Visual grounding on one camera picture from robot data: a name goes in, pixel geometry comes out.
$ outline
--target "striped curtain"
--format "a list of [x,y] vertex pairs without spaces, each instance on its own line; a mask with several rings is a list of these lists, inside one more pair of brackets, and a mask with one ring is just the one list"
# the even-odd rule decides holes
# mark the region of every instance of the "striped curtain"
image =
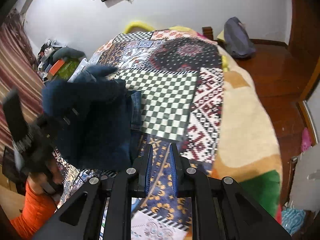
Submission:
[[[22,112],[27,122],[41,113],[42,81],[36,74],[36,57],[20,22],[13,10],[0,27],[0,102],[13,87],[19,91]],[[0,164],[4,146],[12,147],[11,135],[0,108]]]

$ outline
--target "orange sleeve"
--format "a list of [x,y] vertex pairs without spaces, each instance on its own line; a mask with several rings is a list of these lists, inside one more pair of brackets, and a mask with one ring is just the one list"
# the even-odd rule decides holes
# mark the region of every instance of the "orange sleeve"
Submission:
[[54,214],[56,206],[46,194],[36,195],[26,183],[26,198],[22,214],[10,220],[23,240],[29,240],[34,233]]

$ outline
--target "hand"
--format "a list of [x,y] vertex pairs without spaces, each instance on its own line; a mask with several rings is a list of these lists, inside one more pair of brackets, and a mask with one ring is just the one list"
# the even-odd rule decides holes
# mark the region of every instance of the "hand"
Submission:
[[[62,175],[58,169],[57,162],[55,159],[52,159],[49,164],[48,168],[52,173],[52,180],[55,184],[62,184]],[[47,176],[44,173],[30,173],[27,178],[28,184],[32,191],[39,195],[43,194],[44,190],[41,187],[41,184],[47,181]]]

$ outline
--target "gray bag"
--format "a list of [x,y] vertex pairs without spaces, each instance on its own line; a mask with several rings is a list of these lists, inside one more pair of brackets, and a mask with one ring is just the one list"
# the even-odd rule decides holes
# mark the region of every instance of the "gray bag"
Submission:
[[233,58],[250,57],[256,51],[243,24],[237,17],[232,17],[225,23],[224,39],[226,51]]

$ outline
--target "blanket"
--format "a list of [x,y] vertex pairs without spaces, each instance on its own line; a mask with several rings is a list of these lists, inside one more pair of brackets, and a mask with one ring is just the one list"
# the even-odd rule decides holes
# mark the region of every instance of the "blanket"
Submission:
[[[193,30],[120,34],[95,52],[93,64],[117,67],[107,78],[124,79],[129,90],[142,93],[140,153],[151,143],[153,166],[148,197],[132,201],[132,238],[148,239],[150,231],[166,228],[169,238],[183,239],[191,225],[190,199],[174,198],[172,190],[172,142],[192,167],[218,179],[233,177],[275,215],[282,166],[271,121],[250,75],[214,41]],[[79,171],[55,155],[65,177],[59,206],[90,177],[116,175]]]

